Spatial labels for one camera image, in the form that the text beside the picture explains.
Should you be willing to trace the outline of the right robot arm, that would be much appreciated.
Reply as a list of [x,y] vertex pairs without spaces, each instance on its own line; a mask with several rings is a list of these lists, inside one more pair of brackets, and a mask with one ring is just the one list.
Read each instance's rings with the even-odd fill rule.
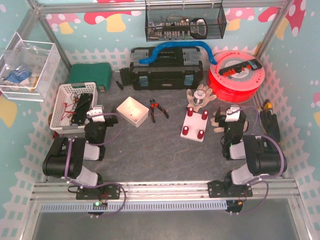
[[287,159],[279,145],[281,136],[278,119],[272,108],[257,109],[255,123],[264,134],[254,135],[244,106],[232,105],[225,111],[218,109],[210,120],[214,132],[222,133],[222,155],[228,161],[246,163],[226,174],[223,189],[250,185],[263,178],[279,177],[287,169]]

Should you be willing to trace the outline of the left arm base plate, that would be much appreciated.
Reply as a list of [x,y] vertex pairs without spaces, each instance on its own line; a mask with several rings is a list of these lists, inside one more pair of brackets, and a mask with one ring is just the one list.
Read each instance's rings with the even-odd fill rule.
[[119,200],[120,187],[115,184],[107,184],[97,188],[78,188],[76,191],[77,200]]

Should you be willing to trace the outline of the red large spring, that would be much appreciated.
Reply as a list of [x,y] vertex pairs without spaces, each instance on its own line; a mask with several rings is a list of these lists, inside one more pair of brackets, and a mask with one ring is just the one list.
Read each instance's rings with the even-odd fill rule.
[[189,107],[187,109],[187,116],[188,117],[192,117],[193,116],[193,113],[194,113],[194,109],[192,107]]

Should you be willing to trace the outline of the white spring tray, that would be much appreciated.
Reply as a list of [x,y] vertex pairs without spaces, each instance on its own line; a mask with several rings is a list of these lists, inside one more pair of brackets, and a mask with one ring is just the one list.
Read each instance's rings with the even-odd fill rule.
[[149,108],[129,96],[117,108],[117,113],[138,128],[149,115]]

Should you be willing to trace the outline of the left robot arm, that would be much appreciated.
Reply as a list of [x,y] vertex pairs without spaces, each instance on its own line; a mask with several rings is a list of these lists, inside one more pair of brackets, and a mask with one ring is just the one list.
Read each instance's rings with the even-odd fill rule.
[[99,173],[84,166],[84,161],[102,161],[106,153],[105,140],[108,127],[119,123],[120,115],[115,112],[86,114],[89,122],[84,127],[84,137],[58,136],[53,141],[42,164],[43,174],[47,177],[64,179],[81,189],[95,189],[107,186]]

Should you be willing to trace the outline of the beige work glove front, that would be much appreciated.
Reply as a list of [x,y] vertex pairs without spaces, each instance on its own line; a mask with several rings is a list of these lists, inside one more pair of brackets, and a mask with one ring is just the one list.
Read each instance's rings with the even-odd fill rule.
[[[213,117],[210,119],[210,122],[211,122],[211,125],[215,127],[213,131],[215,133],[221,133],[224,131],[224,124],[220,125],[218,122],[215,122],[216,113],[217,111],[213,112]],[[243,132],[247,132],[249,128],[249,122],[246,120],[247,115],[242,110],[240,111],[240,117],[244,119]]]

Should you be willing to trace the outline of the white peg base plate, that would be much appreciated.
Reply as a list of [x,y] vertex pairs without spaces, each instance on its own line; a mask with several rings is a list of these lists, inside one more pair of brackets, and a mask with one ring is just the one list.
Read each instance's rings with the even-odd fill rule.
[[[189,116],[187,116],[187,111],[186,111],[186,115],[185,115],[184,122],[182,125],[182,129],[184,126],[188,126],[189,127],[188,135],[183,136],[182,129],[181,129],[180,136],[182,138],[185,138],[188,140],[193,140],[193,141],[202,143],[205,138],[206,127],[207,127],[207,122],[208,122],[209,117],[207,118],[207,120],[202,120],[202,113],[197,113],[195,111],[193,111],[193,115],[191,117],[189,117]],[[203,140],[199,140],[197,138],[197,134],[200,130],[204,131]]]

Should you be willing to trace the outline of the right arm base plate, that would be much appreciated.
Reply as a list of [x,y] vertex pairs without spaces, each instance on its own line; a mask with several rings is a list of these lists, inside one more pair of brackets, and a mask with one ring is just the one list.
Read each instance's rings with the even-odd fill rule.
[[247,185],[235,185],[214,180],[207,183],[208,195],[210,198],[245,198],[252,197],[251,187]]

